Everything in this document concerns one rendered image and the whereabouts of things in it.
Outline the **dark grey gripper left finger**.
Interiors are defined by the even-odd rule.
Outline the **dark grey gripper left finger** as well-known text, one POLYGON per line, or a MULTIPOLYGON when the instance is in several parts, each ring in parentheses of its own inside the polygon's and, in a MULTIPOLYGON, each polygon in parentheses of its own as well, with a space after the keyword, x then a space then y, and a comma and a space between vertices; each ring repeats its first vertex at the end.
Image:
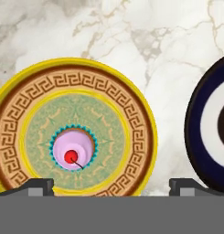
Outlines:
POLYGON ((4 196, 53 197, 54 180, 52 178, 31 178, 22 186, 0 193, 4 196))

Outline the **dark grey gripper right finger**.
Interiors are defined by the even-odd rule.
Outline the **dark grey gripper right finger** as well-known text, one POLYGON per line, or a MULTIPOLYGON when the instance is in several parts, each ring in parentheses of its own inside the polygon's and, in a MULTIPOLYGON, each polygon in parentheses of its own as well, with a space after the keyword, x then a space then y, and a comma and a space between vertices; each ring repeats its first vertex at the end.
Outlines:
POLYGON ((192 178, 171 178, 169 187, 171 197, 224 197, 224 193, 205 188, 192 178))

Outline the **pink frosted cherry cupcake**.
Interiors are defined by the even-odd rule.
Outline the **pink frosted cherry cupcake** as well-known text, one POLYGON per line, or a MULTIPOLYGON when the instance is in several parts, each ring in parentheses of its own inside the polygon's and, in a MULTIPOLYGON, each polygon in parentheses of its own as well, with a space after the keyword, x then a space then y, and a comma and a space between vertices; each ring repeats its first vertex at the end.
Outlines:
POLYGON ((95 134, 80 124, 60 127, 51 135, 49 155, 59 168, 79 172, 88 167, 98 154, 95 134))

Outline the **dark blue white plate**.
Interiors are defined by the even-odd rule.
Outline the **dark blue white plate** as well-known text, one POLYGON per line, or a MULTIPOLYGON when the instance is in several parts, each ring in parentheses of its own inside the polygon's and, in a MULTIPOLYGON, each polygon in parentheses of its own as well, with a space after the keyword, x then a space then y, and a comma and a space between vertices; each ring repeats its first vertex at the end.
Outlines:
POLYGON ((213 190, 224 193, 224 144, 218 119, 224 106, 224 57, 195 87, 187 106, 185 145, 198 177, 213 190))

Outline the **yellow patterned plate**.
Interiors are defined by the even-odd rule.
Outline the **yellow patterned plate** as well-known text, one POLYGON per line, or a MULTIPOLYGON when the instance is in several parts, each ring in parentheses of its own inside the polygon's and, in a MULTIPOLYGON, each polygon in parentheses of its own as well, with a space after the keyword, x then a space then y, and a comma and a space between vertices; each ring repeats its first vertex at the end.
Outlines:
POLYGON ((55 58, 17 73, 0 90, 0 193, 31 178, 52 178, 56 195, 138 196, 154 169, 155 118, 144 95, 122 73, 85 58, 55 58), (51 160, 60 127, 80 124, 98 141, 79 172, 51 160))

